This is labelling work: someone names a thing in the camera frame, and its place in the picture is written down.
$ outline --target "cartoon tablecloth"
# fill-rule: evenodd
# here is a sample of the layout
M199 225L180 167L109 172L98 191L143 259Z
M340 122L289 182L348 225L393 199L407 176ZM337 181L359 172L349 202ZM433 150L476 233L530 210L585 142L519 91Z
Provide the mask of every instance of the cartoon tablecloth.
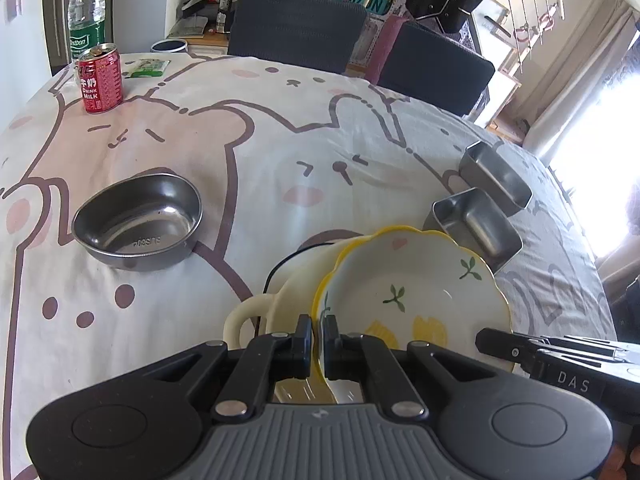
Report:
M141 56L123 56L123 70ZM69 70L0 136L2 480L31 480L24 435L51 400L222 336L301 246L422 227L468 186L466 146L489 142L533 190L511 222L523 250L498 274L514 330L615 338L600 280L550 175L529 153L365 80L254 58L167 55L161 78L85 113ZM204 201L193 254L158 272L114 270L70 234L87 198L149 171Z

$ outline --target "plastic packet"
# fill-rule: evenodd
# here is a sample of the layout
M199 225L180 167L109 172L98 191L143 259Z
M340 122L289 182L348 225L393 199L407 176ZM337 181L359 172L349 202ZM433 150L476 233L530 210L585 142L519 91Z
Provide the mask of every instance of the plastic packet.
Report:
M170 62L164 59L139 59L125 78L160 77Z

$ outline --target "stainless steel container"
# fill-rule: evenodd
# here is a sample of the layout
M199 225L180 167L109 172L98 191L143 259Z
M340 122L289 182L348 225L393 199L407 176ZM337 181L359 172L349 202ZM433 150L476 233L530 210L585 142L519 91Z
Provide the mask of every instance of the stainless steel container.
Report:
M522 239L497 204L477 187L433 203L423 228L443 231L498 272L522 248Z
M527 183L482 140L467 147L459 172L470 186L484 189L507 216L523 210L531 200Z
M135 176L85 202L71 225L91 256L124 270L158 270L185 259L196 243L202 200L174 174Z

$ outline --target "silver bolt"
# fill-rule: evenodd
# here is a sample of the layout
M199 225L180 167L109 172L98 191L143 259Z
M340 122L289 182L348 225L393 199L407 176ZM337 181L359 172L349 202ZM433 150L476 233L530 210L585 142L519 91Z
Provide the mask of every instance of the silver bolt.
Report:
M216 404L216 413L223 416L240 416L246 413L242 400L223 400Z
M424 413L424 407L412 400L402 400L396 402L391 407L391 411L402 418L414 418L414 416L420 416Z

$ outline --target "soda can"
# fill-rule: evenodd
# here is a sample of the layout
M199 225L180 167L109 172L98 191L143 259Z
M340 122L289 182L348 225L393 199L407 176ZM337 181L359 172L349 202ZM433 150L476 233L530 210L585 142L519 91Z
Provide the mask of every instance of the soda can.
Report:
M113 43L85 50L78 58L78 74L84 109L99 114L122 102L120 54Z

